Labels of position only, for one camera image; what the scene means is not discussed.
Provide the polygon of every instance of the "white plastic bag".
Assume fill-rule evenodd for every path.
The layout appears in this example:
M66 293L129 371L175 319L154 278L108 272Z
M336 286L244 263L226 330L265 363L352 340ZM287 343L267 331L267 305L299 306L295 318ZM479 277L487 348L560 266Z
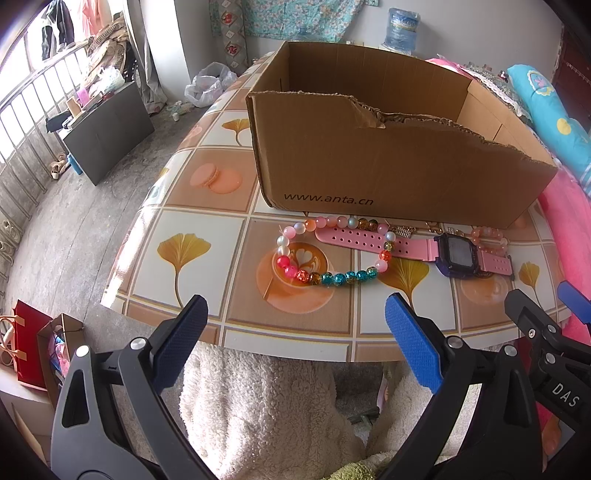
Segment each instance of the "white plastic bag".
M185 98L196 107L210 106L237 78L224 64L214 61L185 87Z
M197 76L209 76L219 78L224 92L228 90L230 88L230 85L233 84L238 78L238 75L231 71L226 65L224 65L223 63L218 63L216 61L207 65L207 67L201 70L197 74Z
M196 76L191 85L185 87L185 98L196 107L210 106L223 93L219 79Z
M101 73L99 73L99 77L100 81L95 84L97 92L114 92L125 84L125 80L121 75L121 72L113 67L113 65L105 68Z

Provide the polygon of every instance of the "screw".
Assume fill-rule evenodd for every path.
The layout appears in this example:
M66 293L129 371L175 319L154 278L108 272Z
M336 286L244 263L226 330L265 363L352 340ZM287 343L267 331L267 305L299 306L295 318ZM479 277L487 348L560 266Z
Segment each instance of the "screw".
M88 348L88 345L80 345L76 349L76 356L86 356L89 351L90 349Z
M142 337L137 337L134 338L133 340L131 340L131 343L129 344L129 346L131 347L132 350L141 350L142 348L144 348L146 346L146 339L142 338Z
M447 337L447 344L452 348L462 348L464 341L456 336Z
M505 345L503 350L505 351L505 354L509 356L517 355L517 349L513 345Z

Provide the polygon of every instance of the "concrete floor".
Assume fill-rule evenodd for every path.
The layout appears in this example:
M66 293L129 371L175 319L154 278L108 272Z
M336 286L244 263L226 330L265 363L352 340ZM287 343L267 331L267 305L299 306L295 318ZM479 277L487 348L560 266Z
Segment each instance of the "concrete floor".
M178 122L166 111L153 116L155 132L96 187L72 168L49 187L15 255L5 313L12 311L17 299L52 317L67 313L84 322L86 340L96 352L119 349L135 336L150 335L152 327L103 307L100 298L137 209L203 111L193 109ZM380 365L336 365L335 376L344 414L361 413L375 405ZM163 393L163 400L184 431L178 413L180 388L181 378ZM135 450L151 459L127 397L118 388L115 394ZM356 432L366 438L362 424Z

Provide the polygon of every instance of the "beaded bracelet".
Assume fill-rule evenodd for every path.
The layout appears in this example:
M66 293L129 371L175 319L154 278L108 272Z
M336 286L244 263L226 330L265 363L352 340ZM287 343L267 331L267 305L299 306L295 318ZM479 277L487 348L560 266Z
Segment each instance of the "beaded bracelet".
M361 228L363 225L364 229L372 228L372 232L378 232L383 235L386 239L384 242L384 249L379 253L379 259L376 261L373 267L369 267L366 270L359 270L357 272L348 271L347 273L336 273L324 272L320 274L318 272L308 273L304 269L298 270L295 265L292 265L289 254L290 254L290 240L301 235L305 232L313 232L317 228L339 226L341 228ZM282 235L277 238L277 266L283 270L287 278L296 278L302 283L309 283L310 285L334 285L340 287L347 284L355 284L357 282L363 283L367 280L372 280L378 277L378 273L385 272L388 269L388 261L392 258L390 253L394 248L394 240L396 240L396 234L389 230L389 225L385 223L378 223L376 220L366 220L364 218L357 220L354 217L349 219L345 216L329 216L317 217L315 219L307 219L305 222L297 222L293 226L286 226L283 229Z

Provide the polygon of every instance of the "pink fabric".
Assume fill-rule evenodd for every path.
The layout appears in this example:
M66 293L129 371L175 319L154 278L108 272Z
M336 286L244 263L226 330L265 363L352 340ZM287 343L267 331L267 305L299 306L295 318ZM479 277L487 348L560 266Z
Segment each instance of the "pink fabric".
M472 75L462 70L462 67L459 64L447 59L428 59L427 62L434 63L435 65L439 65L440 67L451 70L452 72L464 75L464 77L469 78L470 80L476 80Z
M591 298L591 205L574 177L560 167L558 173L539 196L548 220L564 271L564 277L587 298ZM571 315L563 334L591 345L587 327ZM518 341L519 355L529 367L528 339ZM543 429L551 413L538 404L540 426Z

